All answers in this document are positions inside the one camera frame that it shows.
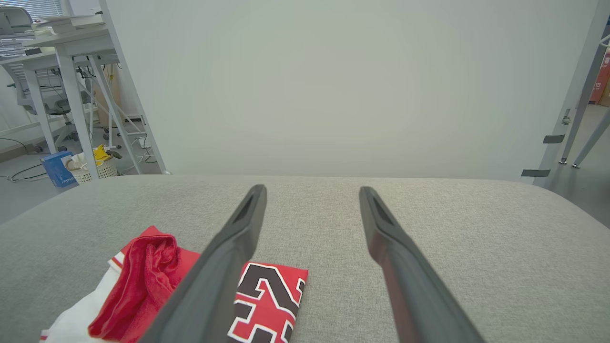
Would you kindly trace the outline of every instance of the stand leg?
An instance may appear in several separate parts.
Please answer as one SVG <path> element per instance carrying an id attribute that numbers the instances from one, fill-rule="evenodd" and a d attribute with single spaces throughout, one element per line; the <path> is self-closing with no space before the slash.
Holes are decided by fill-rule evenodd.
<path id="1" fill-rule="evenodd" d="M 578 102 L 578 108 L 576 108 L 576 114 L 574 115 L 574 122 L 572 123 L 572 129 L 570 130 L 570 134 L 568 135 L 568 140 L 565 142 L 564 154 L 561 156 L 561 164 L 567 164 L 565 160 L 568 158 L 568 154 L 570 154 L 570 150 L 572 149 L 572 144 L 574 144 L 574 139 L 576 138 L 576 133 L 578 133 L 578 128 L 580 127 L 580 123 L 583 120 L 584 110 L 587 109 L 587 105 L 589 104 L 589 99 L 591 99 L 591 93 L 593 92 L 593 87 L 595 86 L 595 81 L 597 80 L 597 74 L 600 72 L 600 65 L 606 55 L 606 47 L 598 46 L 597 51 L 595 52 L 595 57 L 593 58 L 593 63 L 591 63 L 591 68 L 589 70 L 589 74 L 584 81 L 583 92 L 580 96 L 580 101 Z"/>
<path id="2" fill-rule="evenodd" d="M 585 157 L 587 157 L 587 154 L 589 154 L 591 148 L 593 148 L 595 143 L 597 143 L 597 140 L 600 139 L 601 135 L 608 128 L 608 125 L 610 125 L 610 109 L 606 111 L 606 114 L 601 119 L 600 124 L 597 126 L 597 128 L 595 128 L 595 131 L 593 131 L 591 138 L 589 138 L 583 149 L 576 157 L 576 160 L 574 161 L 574 164 L 572 164 L 572 167 L 580 168 L 580 163 L 584 160 Z"/>
<path id="3" fill-rule="evenodd" d="M 62 71 L 63 86 L 65 87 L 68 102 L 70 103 L 70 110 L 72 111 L 76 132 L 78 132 L 78 136 L 81 138 L 82 151 L 85 153 L 85 159 L 87 160 L 87 166 L 91 173 L 91 179 L 97 180 L 99 179 L 98 169 L 95 164 L 91 141 L 87 139 L 89 138 L 89 132 L 87 131 L 85 114 L 82 109 L 81 91 L 78 86 L 79 82 L 76 76 L 76 67 L 74 66 L 74 62 L 72 62 L 72 57 L 68 55 L 66 48 L 63 45 L 56 45 L 56 52 L 57 62 Z"/>
<path id="4" fill-rule="evenodd" d="M 93 70 L 95 70 L 95 75 L 97 76 L 96 81 L 99 83 L 99 88 L 102 89 L 102 93 L 104 94 L 104 97 L 108 102 L 108 110 L 114 121 L 117 123 L 117 129 L 121 133 L 121 138 L 123 138 L 127 153 L 129 153 L 131 161 L 134 162 L 135 170 L 138 172 L 138 174 L 141 175 L 142 171 L 140 170 L 138 162 L 135 160 L 134 152 L 131 149 L 131 144 L 129 144 L 129 136 L 127 135 L 127 132 L 123 127 L 123 123 L 120 120 L 117 111 L 117 104 L 114 102 L 112 92 L 110 91 L 110 85 L 108 84 L 108 80 L 106 80 L 106 78 L 104 77 L 104 72 L 102 71 L 102 67 L 98 63 L 97 56 L 89 55 L 89 62 L 91 62 L 91 66 L 93 67 Z"/>
<path id="5" fill-rule="evenodd" d="M 45 135 L 46 144 L 49 146 L 49 152 L 54 154 L 57 152 L 57 148 L 55 147 L 55 142 L 53 142 L 53 133 L 49 126 L 49 118 L 46 114 L 45 103 L 42 100 L 42 93 L 40 93 L 36 71 L 27 69 L 24 66 L 23 72 L 26 75 L 27 85 L 30 87 L 34 109 L 38 115 L 38 122 L 40 123 L 40 128 L 42 128 L 42 133 Z"/>

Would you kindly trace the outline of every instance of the desk leg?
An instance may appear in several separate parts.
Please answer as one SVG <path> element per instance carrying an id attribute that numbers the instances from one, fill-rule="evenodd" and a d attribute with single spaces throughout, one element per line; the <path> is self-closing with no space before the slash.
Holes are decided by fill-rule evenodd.
<path id="1" fill-rule="evenodd" d="M 140 170 L 140 166 L 139 166 L 138 162 L 135 160 L 134 152 L 131 149 L 131 144 L 129 143 L 129 136 L 127 135 L 127 131 L 125 131 L 125 128 L 123 127 L 123 121 L 121 120 L 121 117 L 118 115 L 117 104 L 114 102 L 114 98 L 112 97 L 112 92 L 110 91 L 110 85 L 108 84 L 108 80 L 106 80 L 106 77 L 104 76 L 104 71 L 102 71 L 102 67 L 99 65 L 97 56 L 89 55 L 89 62 L 91 62 L 91 66 L 93 67 L 93 70 L 95 71 L 95 76 L 97 76 L 95 81 L 98 82 L 99 88 L 102 89 L 102 93 L 104 94 L 104 97 L 106 98 L 106 101 L 108 102 L 108 110 L 110 112 L 110 115 L 112 116 L 114 121 L 117 123 L 117 129 L 118 129 L 118 132 L 121 133 L 121 138 L 123 138 L 123 142 L 125 143 L 125 148 L 127 149 L 127 153 L 129 153 L 129 157 L 134 162 L 135 170 L 138 172 L 138 174 L 141 175 L 142 171 Z"/>
<path id="2" fill-rule="evenodd" d="M 42 128 L 42 133 L 45 135 L 46 144 L 49 146 L 49 152 L 54 154 L 57 152 L 55 142 L 53 141 L 53 133 L 49 126 L 49 118 L 47 117 L 45 110 L 45 103 L 42 100 L 42 93 L 40 93 L 40 86 L 38 84 L 38 78 L 36 77 L 36 71 L 30 70 L 23 66 L 23 72 L 26 75 L 27 86 L 30 87 L 30 94 L 32 95 L 32 101 L 34 102 L 34 109 Z"/>
<path id="3" fill-rule="evenodd" d="M 81 91 L 78 86 L 76 67 L 74 66 L 74 62 L 72 62 L 72 57 L 68 55 L 66 48 L 63 45 L 57 45 L 55 49 L 59 68 L 62 71 L 63 86 L 66 90 L 66 95 L 68 96 L 72 118 L 74 120 L 74 125 L 76 126 L 76 132 L 78 132 L 78 136 L 80 137 L 82 151 L 85 153 L 85 159 L 87 160 L 91 178 L 96 180 L 99 179 L 98 169 L 95 164 L 91 141 L 89 141 L 85 113 L 82 109 Z"/>

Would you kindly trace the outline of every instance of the white desk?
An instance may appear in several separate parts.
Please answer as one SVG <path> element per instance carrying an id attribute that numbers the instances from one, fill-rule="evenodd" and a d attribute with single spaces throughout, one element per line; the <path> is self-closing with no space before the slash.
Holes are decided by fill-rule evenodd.
<path id="1" fill-rule="evenodd" d="M 62 72 L 62 79 L 76 131 L 79 137 L 88 137 L 87 124 L 82 107 L 81 92 L 79 90 L 78 78 L 76 74 L 76 66 L 74 56 L 87 56 L 95 75 L 103 75 L 101 64 L 98 60 L 102 54 L 114 54 L 114 45 L 108 28 L 105 24 L 87 27 L 72 32 L 57 34 L 47 37 L 38 38 L 26 43 L 23 46 L 53 46 L 56 50 L 57 64 Z M 129 142 L 129 136 L 123 127 L 121 117 L 118 115 L 118 108 L 112 97 L 110 86 L 104 77 L 96 79 L 109 105 L 109 112 L 114 122 L 117 123 L 117 128 L 121 133 L 125 148 L 129 157 L 134 161 L 135 169 L 138 174 L 141 174 L 138 163 L 135 162 L 134 152 Z M 89 139 L 81 139 L 81 147 L 85 153 L 85 158 L 89 166 L 95 165 L 93 150 Z M 95 168 L 89 168 L 91 177 L 98 179 L 98 171 Z"/>

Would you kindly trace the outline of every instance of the white wall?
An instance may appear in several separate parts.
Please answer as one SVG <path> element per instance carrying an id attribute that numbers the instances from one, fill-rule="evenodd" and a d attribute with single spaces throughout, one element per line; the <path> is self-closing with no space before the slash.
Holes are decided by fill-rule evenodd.
<path id="1" fill-rule="evenodd" d="M 173 173 L 531 182 L 598 0 L 107 3 Z"/>

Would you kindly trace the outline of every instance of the gray sofa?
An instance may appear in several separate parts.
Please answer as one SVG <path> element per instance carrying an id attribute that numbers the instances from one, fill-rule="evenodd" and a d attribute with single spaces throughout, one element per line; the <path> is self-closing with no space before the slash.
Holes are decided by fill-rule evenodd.
<path id="1" fill-rule="evenodd" d="M 202 251 L 254 184 L 254 261 L 309 269 L 291 342 L 395 342 L 358 205 L 374 187 L 488 342 L 609 342 L 610 230 L 503 181 L 143 175 L 62 193 L 0 226 L 0 340 L 35 342 L 149 225 Z"/>

